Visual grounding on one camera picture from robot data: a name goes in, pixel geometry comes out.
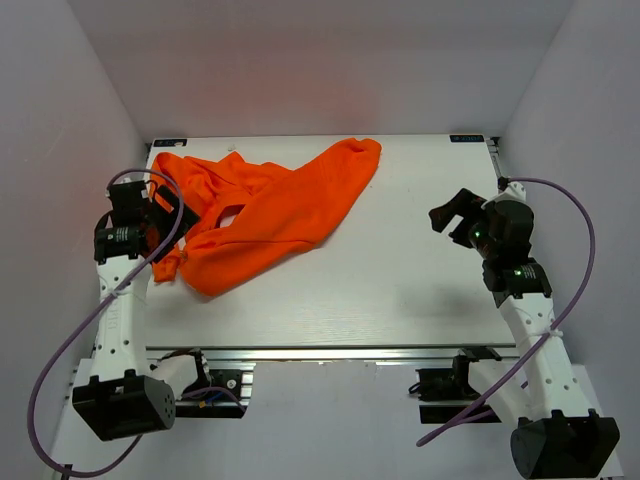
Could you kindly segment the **orange zip jacket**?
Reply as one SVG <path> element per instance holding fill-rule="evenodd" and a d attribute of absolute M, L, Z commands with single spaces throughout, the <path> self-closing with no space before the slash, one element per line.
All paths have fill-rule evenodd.
<path fill-rule="evenodd" d="M 217 296 L 316 248 L 368 186 L 381 153 L 373 139 L 348 138 L 295 170 L 248 163 L 237 152 L 219 161 L 157 154 L 154 180 L 164 185 L 171 177 L 200 219 L 184 246 L 154 265 L 155 282 L 181 278 L 196 292 Z"/>

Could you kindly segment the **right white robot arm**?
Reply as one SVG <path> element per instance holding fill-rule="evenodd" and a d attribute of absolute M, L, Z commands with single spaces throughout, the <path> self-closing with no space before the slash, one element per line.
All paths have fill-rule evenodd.
<path fill-rule="evenodd" d="M 511 367 L 477 356 L 451 374 L 453 390 L 479 398 L 512 426 L 513 463 L 525 479 L 595 479 L 613 453 L 620 431 L 600 415 L 576 377 L 554 312 L 544 268 L 530 254 L 533 210 L 516 183 L 486 200 L 461 189 L 429 213 L 434 231 L 455 218 L 452 241 L 477 251 L 483 281 L 509 327 L 519 354 Z"/>

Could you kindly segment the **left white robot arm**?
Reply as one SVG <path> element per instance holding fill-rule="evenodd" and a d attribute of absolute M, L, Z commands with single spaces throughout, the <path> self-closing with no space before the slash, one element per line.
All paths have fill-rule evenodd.
<path fill-rule="evenodd" d="M 211 374 L 197 348 L 171 352 L 156 363 L 146 352 L 146 294 L 152 269 L 199 220 L 166 185 L 114 184 L 112 208 L 94 230 L 94 259 L 107 306 L 98 316 L 89 380 L 74 388 L 75 411 L 102 441 L 170 429 L 177 401 L 199 399 Z"/>

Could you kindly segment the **right blue table label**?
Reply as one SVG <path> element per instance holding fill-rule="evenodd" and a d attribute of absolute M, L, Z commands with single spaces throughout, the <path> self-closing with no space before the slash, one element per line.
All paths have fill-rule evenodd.
<path fill-rule="evenodd" d="M 484 136 L 481 134 L 451 134 L 449 140 L 452 143 L 484 143 Z"/>

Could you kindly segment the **blue table label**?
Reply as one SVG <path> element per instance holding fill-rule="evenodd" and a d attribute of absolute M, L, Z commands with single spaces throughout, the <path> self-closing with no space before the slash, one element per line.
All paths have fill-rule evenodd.
<path fill-rule="evenodd" d="M 481 134 L 451 134 L 449 140 L 452 143 L 484 143 L 484 136 Z"/>
<path fill-rule="evenodd" d="M 154 148 L 175 148 L 184 147 L 187 144 L 186 139 L 155 139 L 152 146 Z"/>

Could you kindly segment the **left blue table label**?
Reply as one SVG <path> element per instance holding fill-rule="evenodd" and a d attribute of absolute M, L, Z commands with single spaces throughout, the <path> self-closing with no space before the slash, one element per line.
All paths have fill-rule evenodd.
<path fill-rule="evenodd" d="M 155 139 L 152 146 L 154 148 L 175 148 L 184 147 L 187 144 L 186 139 Z"/>

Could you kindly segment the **aluminium table front rail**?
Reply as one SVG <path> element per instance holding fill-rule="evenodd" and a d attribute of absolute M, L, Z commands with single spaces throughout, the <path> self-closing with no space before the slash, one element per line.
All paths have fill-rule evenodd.
<path fill-rule="evenodd" d="M 493 350 L 502 358 L 517 358 L 511 345 L 401 346 L 401 347 L 300 347 L 205 348 L 210 362 L 327 362 L 327 361 L 426 361 L 450 359 L 464 352 Z"/>

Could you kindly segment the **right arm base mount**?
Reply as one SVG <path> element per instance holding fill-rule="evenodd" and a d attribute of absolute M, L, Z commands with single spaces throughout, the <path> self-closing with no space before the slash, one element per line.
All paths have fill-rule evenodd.
<path fill-rule="evenodd" d="M 418 381 L 408 388 L 408 394 L 417 398 L 420 422 L 423 425 L 444 424 L 480 394 L 469 384 L 469 366 L 481 360 L 502 360 L 490 347 L 462 348 L 453 357 L 449 367 L 429 367 L 417 370 Z"/>

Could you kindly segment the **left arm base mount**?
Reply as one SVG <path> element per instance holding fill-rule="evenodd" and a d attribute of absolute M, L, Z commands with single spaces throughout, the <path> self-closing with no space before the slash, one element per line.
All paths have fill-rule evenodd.
<path fill-rule="evenodd" d="M 244 371 L 215 368 L 198 348 L 164 355 L 150 364 L 150 373 L 171 388 L 177 418 L 241 419 L 248 408 Z"/>

